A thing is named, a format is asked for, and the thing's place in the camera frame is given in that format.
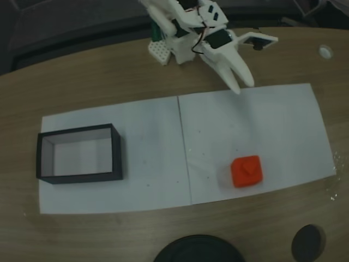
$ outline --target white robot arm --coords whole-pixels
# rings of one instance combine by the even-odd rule
[[[240,87],[233,72],[247,86],[254,86],[253,76],[238,53],[238,45],[250,44],[261,50],[278,41],[276,37],[254,32],[237,37],[234,31],[226,29],[228,19],[211,0],[141,0],[141,3],[159,25],[166,47],[178,64],[199,54],[237,94]]]

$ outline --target white paper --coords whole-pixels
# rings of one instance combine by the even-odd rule
[[[239,198],[334,173],[322,116],[309,84],[179,97],[192,204]],[[263,181],[237,189],[230,164],[259,155]]]
[[[108,213],[190,205],[177,97],[43,118],[41,131],[112,123],[123,138],[124,180],[39,183],[41,213]]]

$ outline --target wooden table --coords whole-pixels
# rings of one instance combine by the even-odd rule
[[[247,46],[240,49],[256,86],[310,82],[332,150],[345,158],[349,154],[349,32],[315,28],[263,28],[262,32],[278,36],[279,43],[262,52]],[[42,116],[226,89],[200,59],[181,66],[172,59],[162,67],[148,54],[147,44],[144,39],[101,47],[0,77],[0,260],[148,262],[177,238],[210,234],[233,243],[250,262],[293,261],[291,241],[296,231],[314,223],[327,235],[319,261],[348,261],[347,174],[339,182],[333,177],[173,209],[39,214],[35,147]],[[333,59],[318,55],[321,44],[333,49]],[[334,193],[338,197],[331,201]]]

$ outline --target black box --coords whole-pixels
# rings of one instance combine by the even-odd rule
[[[51,184],[122,180],[121,137],[112,124],[38,134],[37,178]]]

